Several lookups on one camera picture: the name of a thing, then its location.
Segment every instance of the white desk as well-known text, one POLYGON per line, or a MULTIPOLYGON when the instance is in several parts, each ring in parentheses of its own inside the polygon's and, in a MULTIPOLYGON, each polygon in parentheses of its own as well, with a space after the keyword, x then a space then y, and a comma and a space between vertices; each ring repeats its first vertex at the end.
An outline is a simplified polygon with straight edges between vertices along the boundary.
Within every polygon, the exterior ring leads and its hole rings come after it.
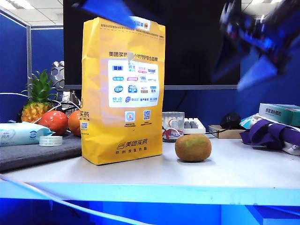
MULTIPOLYGON (((77 157, 5 175, 82 201, 300 206, 300 157, 210 140, 212 154, 200 163, 181 162, 174 143, 164 143, 161 156, 101 166, 77 157)), ((44 199, 2 180, 0 197, 44 199)))

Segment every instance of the black monitor screen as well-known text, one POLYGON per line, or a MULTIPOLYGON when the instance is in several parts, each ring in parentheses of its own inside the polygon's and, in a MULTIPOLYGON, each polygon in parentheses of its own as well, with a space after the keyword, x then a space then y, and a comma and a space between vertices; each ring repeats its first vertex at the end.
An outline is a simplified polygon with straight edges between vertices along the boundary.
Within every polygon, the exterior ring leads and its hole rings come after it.
MULTIPOLYGON (((219 19, 226 0, 124 0, 139 17, 166 27, 165 85, 237 84, 240 67, 212 83, 222 46, 219 19)), ((80 85, 83 22, 96 16, 64 1, 65 84, 80 85)))

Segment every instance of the meituan pharmacy bag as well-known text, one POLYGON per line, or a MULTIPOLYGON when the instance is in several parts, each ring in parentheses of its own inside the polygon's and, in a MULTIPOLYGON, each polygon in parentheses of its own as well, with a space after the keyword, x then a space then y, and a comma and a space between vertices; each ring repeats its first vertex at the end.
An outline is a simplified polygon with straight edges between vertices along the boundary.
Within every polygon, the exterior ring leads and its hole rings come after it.
POLYGON ((84 23, 82 156, 100 165, 162 154, 165 26, 84 23))

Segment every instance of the tomato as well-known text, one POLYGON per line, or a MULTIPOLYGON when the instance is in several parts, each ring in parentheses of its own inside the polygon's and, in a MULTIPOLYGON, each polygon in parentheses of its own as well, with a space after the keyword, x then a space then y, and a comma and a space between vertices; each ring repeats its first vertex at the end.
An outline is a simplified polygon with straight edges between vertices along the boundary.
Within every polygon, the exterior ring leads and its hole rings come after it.
POLYGON ((68 120, 68 127, 74 135, 79 136, 79 137, 81 136, 81 134, 80 134, 80 110, 77 110, 77 111, 71 113, 71 115, 69 116, 69 120, 68 120))
POLYGON ((68 128, 68 117, 61 111, 52 110, 46 112, 38 124, 48 127, 55 132, 53 135, 63 136, 68 128))

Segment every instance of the wet wipes package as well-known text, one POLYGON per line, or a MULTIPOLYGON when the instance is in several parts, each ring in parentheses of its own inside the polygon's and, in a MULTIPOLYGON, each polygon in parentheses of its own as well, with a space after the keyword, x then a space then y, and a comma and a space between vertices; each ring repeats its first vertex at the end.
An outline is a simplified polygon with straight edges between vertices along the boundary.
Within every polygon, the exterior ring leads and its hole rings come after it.
POLYGON ((0 146, 38 144, 40 136, 53 133, 49 128, 34 123, 1 123, 0 146))

